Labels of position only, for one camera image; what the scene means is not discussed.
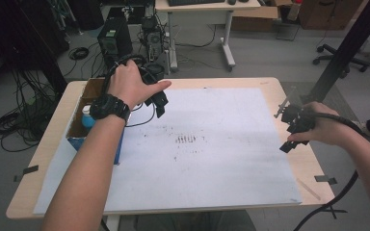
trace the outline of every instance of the office chair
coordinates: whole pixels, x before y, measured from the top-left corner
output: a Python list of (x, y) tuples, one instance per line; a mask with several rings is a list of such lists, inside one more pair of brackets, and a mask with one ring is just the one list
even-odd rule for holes
[[(324, 49), (328, 50), (332, 55), (327, 55), (327, 56), (319, 56), (313, 60), (313, 64), (319, 64), (320, 61), (322, 60), (331, 60), (332, 57), (334, 57), (335, 52), (337, 51), (336, 49), (332, 48), (331, 46), (327, 44), (323, 44), (322, 46), (317, 47), (317, 52), (321, 53), (324, 51)], [(357, 58), (352, 58), (351, 63), (353, 64), (359, 64), (361, 65), (361, 68), (359, 69), (360, 72), (365, 72), (365, 70), (368, 68), (370, 65), (368, 62), (357, 59)], [(350, 73), (350, 67), (347, 65), (341, 75), (341, 79), (345, 78), (347, 74)]]

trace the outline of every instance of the table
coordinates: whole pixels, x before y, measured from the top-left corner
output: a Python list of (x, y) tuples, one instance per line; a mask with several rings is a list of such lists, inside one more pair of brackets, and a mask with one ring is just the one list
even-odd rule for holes
[(156, 0), (155, 10), (161, 13), (168, 13), (169, 33), (170, 33), (170, 65), (172, 71), (177, 71), (178, 64), (176, 61), (175, 41), (172, 36), (172, 26), (175, 22), (185, 23), (189, 25), (203, 24), (224, 24), (225, 36), (221, 38), (222, 48), (224, 49), (229, 71), (232, 70), (236, 63), (233, 59), (229, 48), (228, 40), (230, 34), (230, 26), (234, 10), (248, 10), (260, 7), (256, 0), (243, 3), (237, 1), (231, 6), (226, 1), (222, 3), (198, 4), (187, 6), (170, 7), (168, 0)]
[[(276, 112), (285, 94), (276, 78), (221, 78), (221, 79), (172, 79), (172, 89), (194, 88), (260, 88), (270, 112)], [(39, 170), (23, 176), (7, 210), (8, 218), (41, 218), (33, 214), (41, 186), (50, 161), (57, 150), (62, 134), (83, 91), (86, 81), (69, 83), (29, 167), (39, 165)], [(272, 118), (281, 141), (289, 135), (287, 124)], [(304, 205), (320, 205), (334, 198), (327, 182), (316, 182), (315, 175), (324, 175), (309, 145), (301, 145), (287, 154), (302, 195)]]

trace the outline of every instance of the white board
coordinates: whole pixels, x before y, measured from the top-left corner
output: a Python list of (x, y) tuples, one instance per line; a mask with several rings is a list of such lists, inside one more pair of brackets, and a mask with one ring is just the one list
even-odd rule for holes
[[(125, 128), (105, 211), (143, 213), (242, 208), (302, 202), (260, 89), (165, 90), (166, 112)], [(133, 112), (147, 121), (152, 107)], [(36, 214), (44, 214), (72, 152), (62, 139)], [(65, 163), (59, 167), (59, 161)]]

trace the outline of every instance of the floor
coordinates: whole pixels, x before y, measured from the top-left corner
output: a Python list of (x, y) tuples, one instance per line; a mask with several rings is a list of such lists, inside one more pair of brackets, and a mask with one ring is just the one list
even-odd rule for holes
[[(204, 44), (213, 36), (214, 26), (196, 26), (193, 28), (174, 27), (176, 41), (182, 43)], [(216, 36), (212, 44), (203, 48), (178, 47), (179, 71), (166, 76), (166, 78), (232, 78), (232, 77), (276, 77), (281, 82), (311, 82), (318, 80), (327, 63), (312, 64), (317, 57), (315, 51), (319, 43), (328, 43), (333, 47), (339, 46), (346, 35), (342, 32), (304, 31), (294, 40), (276, 39), (278, 26), (267, 33), (232, 32), (230, 35), (230, 48), (236, 66), (231, 72), (225, 65), (225, 58), (220, 47), (220, 34), (224, 27), (217, 26)], [(137, 26), (130, 26), (131, 38), (136, 41)], [(70, 49), (74, 47), (88, 47), (96, 42), (96, 31), (85, 32), (83, 36), (70, 33)], [(91, 54), (98, 54), (92, 48)], [(92, 71), (94, 58), (90, 56), (79, 61), (67, 75), (67, 81), (88, 79)], [(370, 61), (370, 45), (362, 52), (361, 57)], [(63, 73), (71, 70), (74, 62), (67, 52), (58, 59), (59, 67)], [(93, 68), (100, 65), (96, 60)], [(351, 72), (345, 79), (339, 79), (335, 86), (339, 89), (354, 114), (359, 120), (370, 118), (370, 68), (366, 72), (357, 71), (351, 66)], [(15, 83), (11, 73), (3, 68), (0, 70), (0, 116), (16, 106), (14, 93)], [(6, 146), (19, 147), (23, 144), (21, 137), (12, 137), (5, 140)], [(311, 147), (320, 162), (323, 171), (337, 180), (332, 185), (335, 193), (340, 192), (354, 171), (354, 165), (348, 155), (338, 147), (311, 142)], [(0, 143), (0, 230), (38, 230), (40, 219), (12, 220), (5, 215), (13, 194), (18, 186), (13, 181), (29, 162), (36, 148), (21, 152), (7, 152), (1, 148)], [(257, 230), (292, 230), (300, 220), (316, 207), (300, 208), (266, 208), (248, 210)], [(302, 230), (370, 230), (370, 203), (360, 181), (356, 182), (351, 191), (335, 206), (334, 209), (345, 210), (347, 213), (336, 214), (321, 213), (309, 220)], [(132, 218), (127, 217), (121, 222), (120, 230), (133, 230)]]

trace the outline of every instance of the black wristwatch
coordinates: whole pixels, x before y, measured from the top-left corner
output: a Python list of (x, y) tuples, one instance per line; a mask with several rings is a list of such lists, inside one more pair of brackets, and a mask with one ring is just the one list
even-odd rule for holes
[(90, 106), (90, 115), (94, 119), (105, 118), (108, 115), (116, 115), (125, 120), (127, 124), (131, 116), (128, 105), (111, 94), (103, 94), (96, 98)]

